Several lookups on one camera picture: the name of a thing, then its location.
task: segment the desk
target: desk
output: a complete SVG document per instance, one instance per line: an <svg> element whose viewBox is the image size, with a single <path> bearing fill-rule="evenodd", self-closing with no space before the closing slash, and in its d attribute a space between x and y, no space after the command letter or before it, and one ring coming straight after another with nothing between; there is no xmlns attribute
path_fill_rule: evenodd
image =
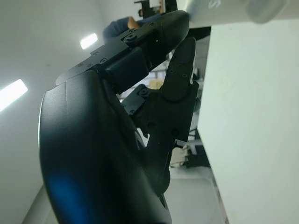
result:
<svg viewBox="0 0 299 224"><path fill-rule="evenodd" d="M212 27L199 133L230 224L298 223L299 21Z"/></svg>

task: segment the blue shirt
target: blue shirt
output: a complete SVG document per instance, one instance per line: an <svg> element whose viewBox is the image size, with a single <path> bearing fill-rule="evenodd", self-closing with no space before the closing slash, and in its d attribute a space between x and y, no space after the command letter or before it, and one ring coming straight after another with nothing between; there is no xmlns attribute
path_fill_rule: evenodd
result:
<svg viewBox="0 0 299 224"><path fill-rule="evenodd" d="M140 27L142 27L145 23L153 22L160 16L161 16L161 14L156 14L156 15L150 16L148 18L145 18L143 20L139 20L139 21L137 21L137 23ZM129 21L129 17L126 17L126 18L119 19L117 21L113 21L112 23L110 23L110 25L107 26L106 29L104 29L104 31L103 31L104 43L107 43L110 40L112 40L113 38L118 37L123 32L126 32L129 29L128 21Z"/></svg>

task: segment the person's arm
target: person's arm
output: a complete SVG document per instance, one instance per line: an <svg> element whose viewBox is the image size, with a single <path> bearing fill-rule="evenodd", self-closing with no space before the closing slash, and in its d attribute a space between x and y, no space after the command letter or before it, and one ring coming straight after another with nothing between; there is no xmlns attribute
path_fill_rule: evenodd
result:
<svg viewBox="0 0 299 224"><path fill-rule="evenodd" d="M132 16L129 17L128 20L128 28L129 29L139 29L140 26L138 25L138 23L134 20L134 18Z"/></svg>

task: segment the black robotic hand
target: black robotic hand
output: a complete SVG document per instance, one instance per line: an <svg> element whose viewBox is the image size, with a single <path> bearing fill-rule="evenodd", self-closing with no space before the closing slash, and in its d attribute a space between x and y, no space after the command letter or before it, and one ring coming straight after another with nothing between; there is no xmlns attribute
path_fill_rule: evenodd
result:
<svg viewBox="0 0 299 224"><path fill-rule="evenodd" d="M195 40L184 40L188 28L188 14L176 11L129 30L45 93L40 162L60 224L171 224L163 196L171 151L187 141L198 90ZM175 47L162 88L140 85L121 104L115 94ZM146 147L136 127L150 134Z"/></svg>

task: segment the black equipment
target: black equipment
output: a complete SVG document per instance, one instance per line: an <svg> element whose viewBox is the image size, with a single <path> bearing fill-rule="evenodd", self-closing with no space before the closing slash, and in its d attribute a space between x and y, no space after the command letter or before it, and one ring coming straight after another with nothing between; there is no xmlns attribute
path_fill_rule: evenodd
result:
<svg viewBox="0 0 299 224"><path fill-rule="evenodd" d="M174 147L187 142L198 84L189 16L175 11L93 51L43 97L43 180L60 224L171 224L163 196ZM122 93L176 48L160 90ZM136 130L149 137L145 147Z"/></svg>

